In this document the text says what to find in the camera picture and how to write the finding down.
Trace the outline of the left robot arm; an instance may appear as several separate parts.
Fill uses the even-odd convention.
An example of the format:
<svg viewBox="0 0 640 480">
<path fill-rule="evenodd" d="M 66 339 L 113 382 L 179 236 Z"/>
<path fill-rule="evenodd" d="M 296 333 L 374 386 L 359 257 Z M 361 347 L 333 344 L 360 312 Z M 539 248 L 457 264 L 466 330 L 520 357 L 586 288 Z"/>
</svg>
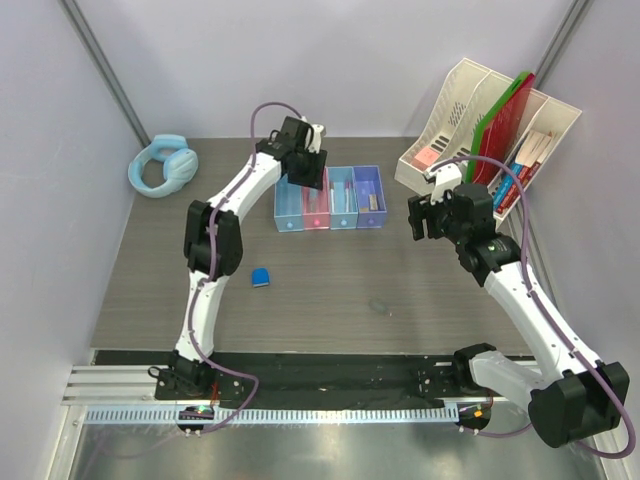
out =
<svg viewBox="0 0 640 480">
<path fill-rule="evenodd" d="M 325 135 L 323 125 L 287 116 L 280 129 L 255 144 L 245 166 L 219 193 L 190 204 L 183 246 L 189 296 L 167 366 L 148 370 L 156 380 L 157 399 L 200 399 L 212 392 L 214 330 L 224 289 L 242 260 L 242 221 L 282 178 L 301 187 L 322 188 Z"/>
</svg>

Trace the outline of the blue capped white marker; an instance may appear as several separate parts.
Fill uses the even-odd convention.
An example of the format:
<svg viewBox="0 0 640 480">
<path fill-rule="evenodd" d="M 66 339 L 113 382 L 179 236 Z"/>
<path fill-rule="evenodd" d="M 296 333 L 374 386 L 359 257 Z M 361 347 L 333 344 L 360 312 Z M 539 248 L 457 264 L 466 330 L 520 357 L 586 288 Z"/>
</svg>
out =
<svg viewBox="0 0 640 480">
<path fill-rule="evenodd" d="M 318 199 L 319 199 L 318 191 L 316 189 L 310 189 L 309 196 L 308 196 L 308 212 L 309 213 L 318 212 Z"/>
</svg>

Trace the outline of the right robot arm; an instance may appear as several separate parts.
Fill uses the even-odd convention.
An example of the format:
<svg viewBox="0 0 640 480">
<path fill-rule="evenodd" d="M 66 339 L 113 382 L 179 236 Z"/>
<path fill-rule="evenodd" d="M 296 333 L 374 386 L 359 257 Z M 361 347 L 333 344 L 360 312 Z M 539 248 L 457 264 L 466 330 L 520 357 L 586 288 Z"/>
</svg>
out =
<svg viewBox="0 0 640 480">
<path fill-rule="evenodd" d="M 500 232 L 493 200 L 484 185 L 461 184 L 440 201 L 408 200 L 415 240 L 445 238 L 461 266 L 506 312 L 529 346 L 538 369 L 532 371 L 483 343 L 458 350 L 451 380 L 465 395 L 488 389 L 529 417 L 541 440 L 552 448 L 618 427 L 629 375 L 618 363 L 604 363 L 578 339 L 542 291 L 521 258 L 516 241 Z"/>
</svg>

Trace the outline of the magenta capped white pen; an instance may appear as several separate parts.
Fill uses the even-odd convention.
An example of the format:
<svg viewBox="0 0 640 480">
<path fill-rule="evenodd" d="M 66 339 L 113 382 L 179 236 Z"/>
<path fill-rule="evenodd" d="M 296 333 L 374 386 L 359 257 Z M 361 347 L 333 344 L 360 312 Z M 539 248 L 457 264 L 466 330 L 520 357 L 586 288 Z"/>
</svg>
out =
<svg viewBox="0 0 640 480">
<path fill-rule="evenodd" d="M 351 212 L 351 201 L 350 201 L 350 190 L 351 190 L 351 186 L 350 186 L 350 181 L 345 181 L 344 184 L 344 194 L 345 194 L 345 213 L 350 213 Z"/>
</svg>

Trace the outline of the blue pencil sharpener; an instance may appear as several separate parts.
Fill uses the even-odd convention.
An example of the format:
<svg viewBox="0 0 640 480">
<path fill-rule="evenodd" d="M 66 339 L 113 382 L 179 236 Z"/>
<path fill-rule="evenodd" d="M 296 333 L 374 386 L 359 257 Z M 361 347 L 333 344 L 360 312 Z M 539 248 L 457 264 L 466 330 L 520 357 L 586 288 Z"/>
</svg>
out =
<svg viewBox="0 0 640 480">
<path fill-rule="evenodd" d="M 269 286 L 271 283 L 270 273 L 267 268 L 256 268 L 251 273 L 251 285 L 253 288 Z"/>
</svg>

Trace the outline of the brown capped white pen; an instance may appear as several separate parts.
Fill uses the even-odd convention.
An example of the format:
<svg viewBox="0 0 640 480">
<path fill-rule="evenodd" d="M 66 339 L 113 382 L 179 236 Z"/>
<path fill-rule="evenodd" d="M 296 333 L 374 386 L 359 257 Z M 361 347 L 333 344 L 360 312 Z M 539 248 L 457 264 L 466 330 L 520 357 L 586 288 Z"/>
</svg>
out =
<svg viewBox="0 0 640 480">
<path fill-rule="evenodd" d="M 336 187 L 334 182 L 330 182 L 330 207 L 332 214 L 336 214 Z"/>
</svg>

